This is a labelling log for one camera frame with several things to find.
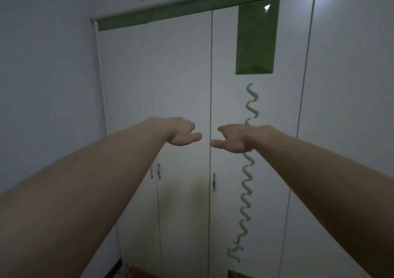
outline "forearm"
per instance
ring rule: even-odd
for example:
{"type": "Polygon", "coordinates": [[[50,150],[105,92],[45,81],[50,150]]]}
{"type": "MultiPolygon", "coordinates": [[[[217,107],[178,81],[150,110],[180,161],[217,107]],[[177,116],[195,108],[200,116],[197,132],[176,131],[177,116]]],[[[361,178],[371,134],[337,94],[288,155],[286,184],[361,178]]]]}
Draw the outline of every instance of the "forearm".
{"type": "Polygon", "coordinates": [[[251,142],[370,275],[394,275],[391,178],[270,126],[258,127],[251,142]]]}
{"type": "Polygon", "coordinates": [[[57,161],[3,194],[0,276],[79,277],[169,134],[148,119],[57,161]]]}

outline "green squiggle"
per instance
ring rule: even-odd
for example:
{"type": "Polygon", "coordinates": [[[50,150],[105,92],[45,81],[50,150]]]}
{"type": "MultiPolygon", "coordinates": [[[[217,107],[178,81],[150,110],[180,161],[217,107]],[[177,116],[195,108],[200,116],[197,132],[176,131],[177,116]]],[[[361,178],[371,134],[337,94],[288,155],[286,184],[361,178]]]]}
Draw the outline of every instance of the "green squiggle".
{"type": "MultiPolygon", "coordinates": [[[[249,101],[246,103],[246,109],[248,109],[250,112],[252,112],[252,113],[254,114],[254,117],[253,117],[253,118],[256,118],[256,117],[259,116],[259,112],[258,112],[255,108],[253,108],[252,106],[250,106],[250,103],[251,103],[251,102],[256,102],[257,99],[259,98],[259,95],[258,95],[254,90],[252,90],[252,89],[250,88],[250,86],[251,86],[252,84],[253,84],[253,83],[249,83],[248,86],[246,87],[246,91],[247,91],[251,96],[253,96],[253,100],[249,100],[249,101]]],[[[250,118],[248,118],[247,120],[245,120],[245,125],[250,126],[249,121],[250,121],[251,119],[252,119],[252,118],[250,117],[250,118]]],[[[244,166],[242,167],[242,172],[243,172],[243,173],[245,174],[245,176],[247,177],[246,179],[244,179],[244,180],[241,182],[242,187],[246,190],[245,193],[242,193],[242,194],[241,194],[241,200],[246,204],[246,206],[242,206],[242,207],[239,209],[239,211],[240,211],[240,213],[242,214],[242,216],[245,217],[245,219],[241,219],[241,220],[239,221],[239,225],[240,225],[240,227],[242,228],[243,231],[242,231],[241,233],[238,234],[237,240],[236,240],[236,241],[233,241],[233,243],[234,243],[236,246],[234,246],[233,248],[228,247],[228,249],[227,249],[227,255],[228,255],[230,258],[237,260],[238,262],[241,261],[241,258],[240,258],[238,255],[236,255],[235,252],[238,251],[238,250],[243,250],[243,249],[244,249],[243,246],[240,245],[240,243],[241,243],[241,237],[246,237],[246,235],[248,234],[249,230],[247,229],[247,227],[246,227],[246,225],[245,225],[245,222],[249,222],[249,221],[251,220],[250,215],[247,213],[247,211],[246,211],[245,209],[251,208],[252,204],[251,204],[251,202],[250,202],[245,196],[249,196],[249,195],[252,194],[252,189],[246,184],[246,182],[252,181],[252,180],[253,180],[253,175],[249,172],[249,170],[248,170],[247,168],[248,168],[249,166],[253,166],[253,165],[256,163],[256,161],[254,160],[254,158],[253,158],[252,156],[250,156],[248,153],[244,153],[244,157],[250,162],[250,164],[244,165],[244,166]]]]}

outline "green trim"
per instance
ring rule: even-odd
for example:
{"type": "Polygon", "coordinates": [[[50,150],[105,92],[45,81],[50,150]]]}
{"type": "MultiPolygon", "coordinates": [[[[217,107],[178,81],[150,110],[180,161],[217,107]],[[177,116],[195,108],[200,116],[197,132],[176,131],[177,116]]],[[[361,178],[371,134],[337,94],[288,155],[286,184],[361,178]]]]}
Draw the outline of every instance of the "green trim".
{"type": "Polygon", "coordinates": [[[235,75],[273,73],[279,2],[239,6],[235,75]]]}
{"type": "Polygon", "coordinates": [[[180,17],[225,7],[239,6],[263,0],[193,0],[166,7],[146,11],[121,14],[114,17],[97,20],[98,30],[110,30],[121,27],[144,24],[148,22],[180,17]]]}
{"type": "Polygon", "coordinates": [[[236,271],[227,271],[227,278],[253,278],[251,276],[246,276],[244,274],[238,273],[236,271]]]}

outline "brown object on floor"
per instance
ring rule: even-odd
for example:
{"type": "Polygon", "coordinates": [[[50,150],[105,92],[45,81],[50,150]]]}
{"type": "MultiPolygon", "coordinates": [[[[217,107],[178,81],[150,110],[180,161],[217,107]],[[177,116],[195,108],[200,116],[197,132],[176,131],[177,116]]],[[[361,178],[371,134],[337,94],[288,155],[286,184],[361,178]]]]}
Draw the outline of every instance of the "brown object on floor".
{"type": "Polygon", "coordinates": [[[158,278],[152,274],[149,274],[145,271],[142,271],[134,267],[128,268],[121,277],[122,278],[123,277],[124,278],[158,278]]]}

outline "cabinet door panel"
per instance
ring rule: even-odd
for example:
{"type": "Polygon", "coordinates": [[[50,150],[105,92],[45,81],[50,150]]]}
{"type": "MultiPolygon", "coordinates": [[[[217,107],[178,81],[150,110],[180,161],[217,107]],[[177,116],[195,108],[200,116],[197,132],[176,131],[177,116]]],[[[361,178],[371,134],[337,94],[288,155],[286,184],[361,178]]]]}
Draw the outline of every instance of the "cabinet door panel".
{"type": "MultiPolygon", "coordinates": [[[[394,176],[394,0],[315,0],[299,138],[394,176]]],[[[369,277],[293,193],[282,277],[369,277]]]]}
{"type": "Polygon", "coordinates": [[[154,113],[182,116],[203,140],[160,151],[163,277],[208,272],[211,12],[150,23],[154,113]]]}
{"type": "MultiPolygon", "coordinates": [[[[147,27],[100,32],[109,134],[152,115],[147,27]]],[[[118,231],[123,263],[157,276],[161,274],[158,219],[157,181],[148,171],[121,215],[118,231]]]]}
{"type": "MultiPolygon", "coordinates": [[[[252,103],[260,115],[252,119],[254,126],[271,124],[296,136],[301,101],[308,33],[313,0],[280,0],[276,53],[273,74],[235,75],[238,7],[213,12],[212,36],[212,138],[222,139],[221,125],[244,123],[252,117],[245,104],[252,97],[246,86],[259,99],[252,103]]],[[[240,195],[245,191],[242,166],[247,160],[241,154],[212,149],[211,172],[216,175],[216,191],[211,192],[210,277],[225,278],[227,269],[252,277],[278,277],[283,244],[289,189],[279,175],[257,153],[250,167],[254,179],[249,196],[252,207],[249,233],[242,238],[244,251],[238,251],[241,262],[230,259],[228,246],[242,229],[240,195]]]]}

